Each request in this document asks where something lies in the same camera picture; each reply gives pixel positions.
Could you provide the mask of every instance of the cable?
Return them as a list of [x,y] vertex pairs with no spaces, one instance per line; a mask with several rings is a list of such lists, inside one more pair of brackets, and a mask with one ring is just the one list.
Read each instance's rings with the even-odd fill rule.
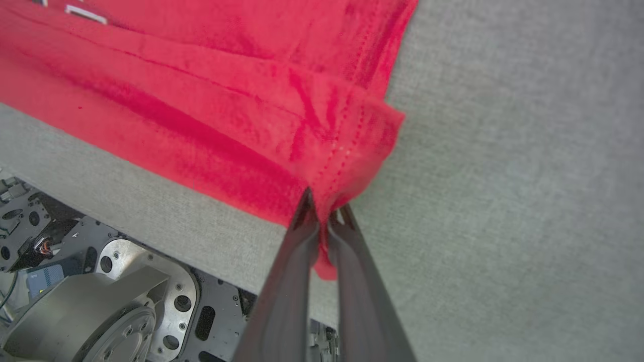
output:
[[2,300],[2,303],[0,303],[0,309],[5,306],[6,302],[9,300],[9,297],[11,296],[11,293],[14,292],[15,288],[15,283],[18,281],[18,272],[14,272],[14,280],[11,282],[11,287],[9,287],[9,291],[6,293],[5,298]]
[[[2,298],[4,298],[5,294],[2,291],[0,291],[0,296],[2,296]],[[12,321],[9,320],[9,314],[7,314],[6,309],[0,309],[0,310],[5,313],[4,317],[0,316],[0,321],[3,321],[8,326],[12,322]]]

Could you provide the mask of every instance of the red cloth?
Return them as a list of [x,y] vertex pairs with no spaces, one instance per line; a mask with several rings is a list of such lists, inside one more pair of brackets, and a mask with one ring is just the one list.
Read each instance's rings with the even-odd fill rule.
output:
[[0,101],[282,225],[310,185],[326,220],[395,144],[383,99],[415,2],[0,0]]

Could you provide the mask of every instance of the wire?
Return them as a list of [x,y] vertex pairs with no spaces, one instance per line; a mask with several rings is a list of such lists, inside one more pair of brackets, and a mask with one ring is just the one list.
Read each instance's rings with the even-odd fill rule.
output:
[[53,255],[52,250],[49,248],[49,239],[45,239],[45,241],[40,246],[40,250],[41,254]]
[[11,282],[11,287],[9,287],[9,291],[6,293],[5,298],[2,300],[2,303],[0,303],[0,309],[5,306],[6,302],[9,300],[9,297],[11,296],[11,293],[14,292],[15,288],[15,283],[18,281],[18,272],[14,272],[14,280]]
[[[5,294],[2,291],[0,291],[0,296],[2,296],[2,298],[4,298]],[[0,309],[0,310],[3,311],[4,314],[5,314],[4,317],[0,316],[0,321],[4,322],[5,325],[9,326],[12,323],[12,321],[9,319],[9,314],[6,312],[6,309],[4,307],[2,309]]]

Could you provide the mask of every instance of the hole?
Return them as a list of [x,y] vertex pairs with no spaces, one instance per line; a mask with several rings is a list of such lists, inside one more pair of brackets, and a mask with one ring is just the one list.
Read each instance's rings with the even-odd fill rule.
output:
[[176,350],[179,348],[179,340],[174,336],[168,335],[163,337],[163,345],[166,346],[167,349]]
[[40,223],[40,216],[38,215],[38,213],[36,213],[35,211],[32,211],[32,212],[29,214],[29,222],[30,222],[33,226],[38,226],[38,224]]
[[212,354],[203,350],[199,352],[199,362],[226,362],[226,361],[222,360],[219,357],[215,357]]
[[190,310],[190,307],[193,306],[193,303],[190,301],[190,298],[187,296],[178,296],[175,299],[175,308],[179,312],[187,312]]
[[6,246],[3,246],[2,249],[0,249],[0,255],[2,256],[2,259],[9,260],[9,258],[11,257],[9,248],[7,248]]
[[100,269],[103,272],[111,272],[112,271],[112,259],[110,259],[109,256],[103,256],[100,259]]
[[2,220],[11,220],[23,213],[22,209],[11,210],[2,216]]
[[213,328],[214,317],[216,313],[214,309],[208,305],[202,308],[199,319],[197,320],[197,327],[194,329],[194,335],[202,341],[207,341],[210,336],[210,330]]

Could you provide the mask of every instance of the aluminum part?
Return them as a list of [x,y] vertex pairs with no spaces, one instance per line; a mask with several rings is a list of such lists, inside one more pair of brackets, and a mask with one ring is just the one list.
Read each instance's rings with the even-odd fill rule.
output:
[[146,266],[117,281],[97,273],[67,277],[30,304],[3,348],[20,358],[80,361],[110,327],[166,288],[167,279]]
[[[204,352],[224,361],[231,361],[247,324],[239,300],[239,290],[205,272],[194,271],[194,275],[201,283],[202,295],[199,309],[189,325],[190,338],[180,361],[200,361],[200,355]],[[215,313],[214,323],[203,336],[198,337],[196,330],[204,308],[211,308]]]
[[[111,264],[110,270],[104,268],[107,260]],[[185,341],[185,326],[189,324],[198,304],[197,286],[192,275],[181,265],[125,239],[113,240],[103,248],[97,260],[96,272],[118,280],[146,265],[169,277],[167,291],[155,308],[157,328],[152,335],[147,359],[150,362],[169,362],[179,355]],[[181,296],[190,301],[189,307],[179,303],[185,312],[175,307],[176,301],[185,301],[185,298],[178,300]]]
[[105,331],[83,362],[144,362],[155,321],[152,308],[132,310]]

